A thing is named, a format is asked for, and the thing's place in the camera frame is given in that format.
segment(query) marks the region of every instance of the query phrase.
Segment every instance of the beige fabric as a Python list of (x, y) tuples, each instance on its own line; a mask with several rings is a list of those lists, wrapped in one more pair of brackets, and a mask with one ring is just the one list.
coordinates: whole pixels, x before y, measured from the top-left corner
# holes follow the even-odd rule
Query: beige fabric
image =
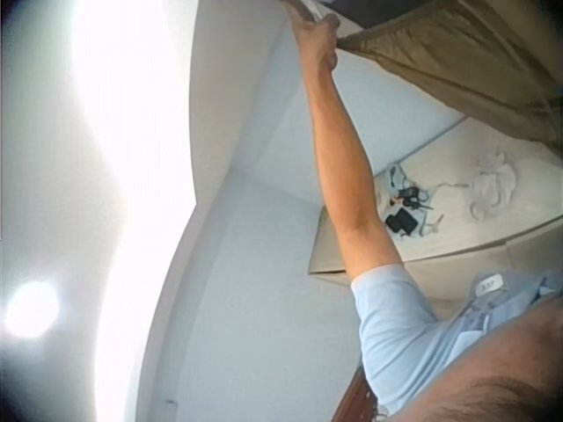
[(349, 35), (339, 47), (507, 135), (560, 152), (557, 44), (538, 27), (543, 21), (523, 15), (528, 9), (501, 0), (435, 0)]

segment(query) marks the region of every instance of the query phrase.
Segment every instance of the hand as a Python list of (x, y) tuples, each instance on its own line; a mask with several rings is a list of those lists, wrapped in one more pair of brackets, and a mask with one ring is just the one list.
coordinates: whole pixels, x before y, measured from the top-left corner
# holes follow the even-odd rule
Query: hand
[(332, 72), (338, 63), (336, 55), (336, 29), (340, 26), (338, 17), (329, 14), (318, 23), (308, 22), (291, 4), (284, 3), (291, 19), (293, 34), (296, 36), (303, 72), (318, 73), (323, 69)]

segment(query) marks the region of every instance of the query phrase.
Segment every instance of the fabric canopy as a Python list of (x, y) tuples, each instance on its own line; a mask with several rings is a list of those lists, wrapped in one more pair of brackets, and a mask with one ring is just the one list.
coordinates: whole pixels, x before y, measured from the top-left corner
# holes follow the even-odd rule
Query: fabric canopy
[(434, 0), (339, 40), (506, 135), (561, 151), (561, 51), (531, 0)]

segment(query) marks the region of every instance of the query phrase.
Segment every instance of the forearm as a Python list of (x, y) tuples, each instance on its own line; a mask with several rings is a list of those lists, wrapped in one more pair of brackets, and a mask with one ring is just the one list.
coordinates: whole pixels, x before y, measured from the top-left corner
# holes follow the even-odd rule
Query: forearm
[(339, 233), (359, 229), (377, 216), (369, 160), (330, 70), (304, 69), (303, 77), (328, 214)]

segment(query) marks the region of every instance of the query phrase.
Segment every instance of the light blue shirt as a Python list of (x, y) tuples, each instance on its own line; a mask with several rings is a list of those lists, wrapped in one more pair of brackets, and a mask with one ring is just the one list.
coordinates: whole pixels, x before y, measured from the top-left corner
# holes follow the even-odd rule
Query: light blue shirt
[(502, 273), (493, 279), (502, 285), (488, 291), (484, 283), (493, 275), (483, 274), (474, 281), (467, 305), (451, 321), (438, 320), (403, 266), (382, 266), (354, 280), (366, 378), (390, 414), (479, 338), (518, 317), (542, 296), (563, 292), (563, 277), (554, 273)]

